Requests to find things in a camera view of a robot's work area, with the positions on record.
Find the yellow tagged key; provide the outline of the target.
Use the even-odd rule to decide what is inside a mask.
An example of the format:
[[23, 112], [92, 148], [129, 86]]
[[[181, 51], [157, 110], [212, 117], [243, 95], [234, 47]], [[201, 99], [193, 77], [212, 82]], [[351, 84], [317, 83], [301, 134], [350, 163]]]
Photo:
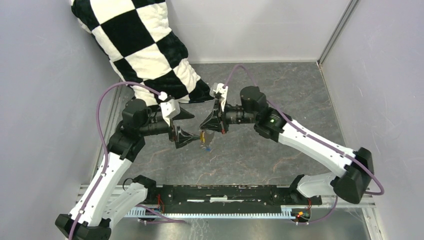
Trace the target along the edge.
[[202, 144], [202, 145], [204, 145], [205, 144], [205, 131], [201, 131], [200, 132], [200, 143]]

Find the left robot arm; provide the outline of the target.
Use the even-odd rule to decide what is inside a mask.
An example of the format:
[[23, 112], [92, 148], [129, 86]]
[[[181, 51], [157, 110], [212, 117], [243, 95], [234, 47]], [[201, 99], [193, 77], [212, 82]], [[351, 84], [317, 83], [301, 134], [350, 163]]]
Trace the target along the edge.
[[200, 138], [174, 125], [174, 120], [195, 116], [173, 98], [159, 106], [147, 106], [143, 100], [134, 98], [125, 104], [121, 115], [122, 120], [109, 138], [100, 167], [87, 190], [70, 213], [60, 214], [55, 221], [69, 240], [107, 240], [115, 225], [136, 205], [156, 200], [156, 182], [142, 175], [110, 200], [119, 180], [145, 146], [146, 137], [167, 134], [177, 149]]

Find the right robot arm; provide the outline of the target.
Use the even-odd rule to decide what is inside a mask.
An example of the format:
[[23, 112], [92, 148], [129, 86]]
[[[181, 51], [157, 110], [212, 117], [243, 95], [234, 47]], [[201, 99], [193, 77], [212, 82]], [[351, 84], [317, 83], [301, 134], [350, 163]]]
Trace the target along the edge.
[[308, 198], [336, 195], [350, 204], [359, 204], [374, 175], [372, 153], [336, 144], [304, 126], [289, 115], [269, 106], [266, 95], [257, 86], [240, 91], [241, 105], [227, 103], [228, 89], [217, 83], [210, 91], [215, 98], [212, 112], [200, 124], [201, 140], [206, 131], [226, 134], [234, 124], [253, 124], [263, 138], [292, 147], [325, 166], [330, 172], [319, 175], [299, 175], [291, 184], [289, 199], [302, 204]]

